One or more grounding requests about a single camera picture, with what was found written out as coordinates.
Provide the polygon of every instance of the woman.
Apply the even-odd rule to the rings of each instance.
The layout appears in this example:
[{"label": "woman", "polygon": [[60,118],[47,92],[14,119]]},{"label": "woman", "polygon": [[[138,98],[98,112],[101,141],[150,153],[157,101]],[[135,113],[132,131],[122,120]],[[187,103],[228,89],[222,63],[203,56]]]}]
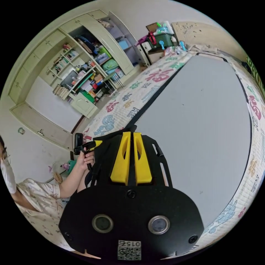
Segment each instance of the woman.
[{"label": "woman", "polygon": [[85,189],[84,179],[88,173],[87,164],[94,164],[94,152],[84,155],[80,153],[76,165],[67,179],[61,184],[48,184],[25,179],[19,184],[15,182],[13,170],[8,161],[8,155],[3,139],[0,136],[0,166],[7,188],[15,204],[32,226],[53,244],[74,253],[82,254],[72,249],[62,236],[58,225],[63,213],[63,207],[58,201],[68,198]]}]

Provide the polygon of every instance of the qr code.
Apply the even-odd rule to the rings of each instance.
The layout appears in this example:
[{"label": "qr code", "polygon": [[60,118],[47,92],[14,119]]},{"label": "qr code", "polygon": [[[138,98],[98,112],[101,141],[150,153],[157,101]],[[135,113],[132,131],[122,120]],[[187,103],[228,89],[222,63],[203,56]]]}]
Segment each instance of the qr code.
[{"label": "qr code", "polygon": [[141,248],[118,246],[118,259],[141,260]]}]

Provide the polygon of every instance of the headboard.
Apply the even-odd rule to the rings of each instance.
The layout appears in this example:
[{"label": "headboard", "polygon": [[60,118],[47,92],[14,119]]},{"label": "headboard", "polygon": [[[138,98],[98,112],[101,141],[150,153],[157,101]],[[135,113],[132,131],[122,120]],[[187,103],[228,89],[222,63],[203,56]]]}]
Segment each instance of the headboard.
[{"label": "headboard", "polygon": [[173,22],[173,29],[179,41],[188,45],[206,44],[245,62],[246,52],[225,30],[199,22]]}]

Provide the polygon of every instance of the hand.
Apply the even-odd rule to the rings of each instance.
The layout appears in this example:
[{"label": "hand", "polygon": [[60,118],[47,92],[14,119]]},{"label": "hand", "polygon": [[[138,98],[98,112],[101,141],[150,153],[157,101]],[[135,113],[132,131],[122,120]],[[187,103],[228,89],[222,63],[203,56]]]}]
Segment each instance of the hand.
[{"label": "hand", "polygon": [[83,152],[80,152],[76,164],[78,167],[80,167],[82,170],[87,170],[88,166],[87,164],[91,164],[91,166],[94,165],[95,163],[95,156],[94,156],[94,151],[88,153],[88,154],[84,154]]}]

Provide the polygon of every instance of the face mask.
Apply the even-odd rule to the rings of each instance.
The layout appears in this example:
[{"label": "face mask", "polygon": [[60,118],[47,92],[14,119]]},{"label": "face mask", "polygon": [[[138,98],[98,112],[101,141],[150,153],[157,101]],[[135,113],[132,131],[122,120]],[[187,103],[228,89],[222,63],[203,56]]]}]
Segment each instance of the face mask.
[{"label": "face mask", "polygon": [[15,175],[7,158],[5,160],[0,159],[0,167],[8,191],[11,194],[14,194],[17,190],[17,185],[15,181]]}]

